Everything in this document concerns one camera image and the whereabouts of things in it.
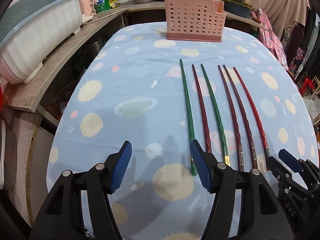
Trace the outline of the clear plastic food box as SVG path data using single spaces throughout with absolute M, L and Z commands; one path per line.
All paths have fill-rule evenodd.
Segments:
M 133 4 L 134 0 L 118 0 L 116 1 L 115 5 L 117 8 L 119 7 L 127 7 L 127 6 L 131 6 Z

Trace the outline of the dark red chopstick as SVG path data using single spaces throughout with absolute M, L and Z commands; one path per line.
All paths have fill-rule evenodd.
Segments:
M 210 132 L 209 132 L 209 127 L 208 127 L 206 109 L 205 109 L 205 105 L 204 105 L 204 101 L 203 101 L 201 86 L 200 86 L 200 83 L 199 83 L 199 79 L 197 77 L 197 72 L 196 72 L 195 66 L 192 64 L 191 67 L 192 67 L 192 70 L 193 70 L 196 91 L 197 91 L 197 95 L 198 95 L 198 99 L 199 99 L 201 118 L 202 118 L 202 126 L 203 126 L 203 134 L 204 134 L 204 145 L 205 145 L 206 152 L 212 153 L 212 146 L 211 146 L 211 141 L 210 141 Z
M 232 124 L 233 124 L 233 129 L 234 129 L 234 136 L 235 136 L 235 149 L 237 153 L 237 161 L 238 161 L 238 170 L 241 172 L 244 172 L 244 157 L 243 157 L 243 150 L 242 150 L 242 143 L 241 143 L 241 137 L 240 137 L 240 131 L 239 131 L 239 125 L 236 117 L 236 112 L 235 108 L 233 105 L 232 97 L 227 85 L 227 81 L 225 79 L 225 76 L 223 74 L 222 68 L 220 65 L 218 65 L 218 69 L 221 75 L 222 83 L 225 89 L 225 93 L 227 96 L 227 101 L 229 105 L 229 110 L 231 113 L 231 118 L 232 118 Z
M 242 100 L 240 98 L 240 95 L 239 95 L 239 92 L 235 86 L 235 83 L 227 69 L 227 67 L 225 65 L 223 65 L 223 68 L 228 76 L 228 79 L 231 83 L 231 86 L 232 86 L 232 89 L 233 89 L 233 92 L 235 94 L 235 97 L 236 97 L 236 100 L 238 102 L 238 105 L 239 105 L 239 108 L 240 108 L 240 112 L 241 112 L 241 116 L 242 116 L 242 119 L 243 119 L 243 122 L 244 122 L 244 126 L 245 126 L 245 131 L 246 131 L 246 135 L 247 135 L 247 141 L 248 141 L 248 145 L 249 145 L 249 152 L 250 152 L 250 156 L 251 156 L 251 162 L 252 162 L 252 168 L 255 168 L 257 169 L 258 168 L 258 163 L 257 163 L 257 156 L 256 156 L 256 152 L 255 152 L 255 145 L 254 145 L 254 140 L 253 140 L 253 137 L 252 137 L 252 132 L 251 132 L 251 129 L 250 129 L 250 126 L 249 126 L 249 122 L 248 122 L 248 119 L 247 119 L 247 115 L 246 115 L 246 112 L 245 112 L 245 108 L 244 108 L 244 105 L 242 103 Z

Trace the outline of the bright red chopstick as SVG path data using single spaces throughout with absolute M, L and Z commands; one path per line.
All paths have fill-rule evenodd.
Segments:
M 251 97 L 251 95 L 250 95 L 250 93 L 249 93 L 249 91 L 247 89 L 247 86 L 244 83 L 244 81 L 243 81 L 241 75 L 239 74 L 238 70 L 235 67 L 233 67 L 233 70 L 235 71 L 235 73 L 236 73 L 236 75 L 237 75 L 237 77 L 238 77 L 238 79 L 239 79 L 239 81 L 240 81 L 240 83 L 241 83 L 241 85 L 242 85 L 242 87 L 244 89 L 244 92 L 245 92 L 245 94 L 247 96 L 249 104 L 251 106 L 251 109 L 252 109 L 252 112 L 253 112 L 255 121 L 257 123 L 258 130 L 259 130 L 260 139 L 261 139 L 261 143 L 262 143 L 262 146 L 263 146 L 265 159 L 267 159 L 267 158 L 270 157 L 270 151 L 269 151 L 269 147 L 268 147 L 266 134 L 265 134 L 265 131 L 263 129 L 263 124 L 262 124 L 262 122 L 260 120 L 259 113 L 258 113 L 257 108 L 256 108 L 256 106 L 254 104 L 254 101 L 253 101 L 253 99 L 252 99 L 252 97 Z

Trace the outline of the white dish rack tub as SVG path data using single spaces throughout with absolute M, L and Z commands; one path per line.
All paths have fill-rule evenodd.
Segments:
M 81 29 L 80 0 L 19 0 L 1 19 L 1 76 L 28 83 L 43 60 Z

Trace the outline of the pink floral garment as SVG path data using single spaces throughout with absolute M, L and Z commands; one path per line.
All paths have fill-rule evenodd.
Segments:
M 253 20 L 257 20 L 265 29 L 260 29 L 258 40 L 270 51 L 270 53 L 279 61 L 285 70 L 288 70 L 286 55 L 280 39 L 274 33 L 272 24 L 267 14 L 259 9 L 257 13 L 251 12 Z

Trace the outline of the green detergent bottle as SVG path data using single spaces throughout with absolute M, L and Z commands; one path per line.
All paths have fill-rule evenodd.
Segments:
M 95 4 L 95 11 L 96 13 L 100 13 L 100 12 L 105 12 L 110 10 L 110 4 L 109 4 L 109 0 L 98 0 Z

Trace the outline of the pink electric kettle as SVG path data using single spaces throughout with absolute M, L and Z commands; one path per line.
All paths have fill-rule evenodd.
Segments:
M 82 22 L 91 20 L 97 13 L 95 4 L 98 0 L 80 0 L 80 8 L 82 13 Z

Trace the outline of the light blue dotted tablecloth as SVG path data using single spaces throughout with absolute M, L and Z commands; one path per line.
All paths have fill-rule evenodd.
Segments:
M 204 79 L 204 65 L 220 111 L 230 164 L 237 168 L 235 136 L 227 96 L 218 65 L 230 94 L 233 89 L 225 65 L 239 92 L 252 131 L 259 170 L 273 190 L 277 180 L 265 165 L 259 130 L 244 89 L 233 70 L 241 75 L 254 101 L 266 134 L 270 155 L 286 149 L 296 158 L 319 162 L 317 142 L 307 107 L 295 84 L 262 44 L 253 55 L 218 59 L 177 59 L 177 77 L 165 76 L 167 64 L 154 66 L 143 77 L 107 72 L 108 86 L 99 96 L 80 103 L 80 92 L 93 92 L 99 81 L 77 85 L 60 120 L 50 151 L 47 186 L 69 169 L 87 171 L 119 151 L 124 141 L 132 144 L 132 157 L 120 188 L 110 203 L 125 239 L 199 239 L 206 226 L 214 196 L 190 174 L 187 113 L 180 59 L 189 89 L 195 137 L 204 144 L 203 126 L 195 79 L 196 68 L 208 120 L 212 152 L 222 161 L 212 102 Z

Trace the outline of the wooden counter shelf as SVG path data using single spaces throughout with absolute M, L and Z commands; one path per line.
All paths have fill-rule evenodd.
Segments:
M 27 84 L 7 85 L 5 107 L 18 111 L 35 113 L 48 87 L 65 64 L 81 46 L 100 30 L 107 30 L 121 19 L 123 10 L 108 12 L 104 19 L 84 26 L 80 33 L 67 38 L 45 60 L 43 67 Z M 232 55 L 243 57 L 253 55 L 262 44 L 246 33 L 227 28 L 221 43 L 167 40 L 168 27 L 164 22 L 144 23 L 121 28 L 99 51 L 89 64 L 85 81 L 99 81 L 91 93 L 80 92 L 80 103 L 87 103 L 100 95 L 108 86 L 107 72 L 120 76 L 143 77 L 150 74 L 154 66 L 167 64 L 165 76 L 177 77 L 177 59 L 223 59 Z

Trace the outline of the pink perforated utensil holder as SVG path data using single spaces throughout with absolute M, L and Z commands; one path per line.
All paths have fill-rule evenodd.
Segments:
M 221 42 L 226 13 L 221 0 L 164 0 L 167 39 Z

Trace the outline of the green chopstick gold band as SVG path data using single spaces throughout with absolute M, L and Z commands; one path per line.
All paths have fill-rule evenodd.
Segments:
M 182 74 L 185 108 L 186 108 L 186 113 L 187 113 L 189 144 L 191 144 L 191 142 L 195 139 L 195 133 L 194 133 L 193 116 L 192 116 L 191 104 L 190 104 L 190 98 L 189 98 L 189 89 L 188 89 L 188 85 L 187 85 L 187 80 L 186 80 L 186 76 L 185 76 L 185 71 L 184 71 L 182 59 L 180 59 L 180 68 L 181 68 L 181 74 Z

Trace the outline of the red plastic stool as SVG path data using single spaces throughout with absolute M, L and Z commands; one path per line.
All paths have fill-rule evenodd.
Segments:
M 308 89 L 313 90 L 314 88 L 315 87 L 314 87 L 313 82 L 308 77 L 306 77 L 303 82 L 302 88 L 300 89 L 301 96 L 304 97 L 306 95 Z

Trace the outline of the beige curtain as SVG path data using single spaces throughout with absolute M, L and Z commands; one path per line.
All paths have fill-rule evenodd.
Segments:
M 281 36 L 283 30 L 296 23 L 305 26 L 309 0 L 245 0 L 255 10 L 262 9 L 272 24 L 273 32 Z

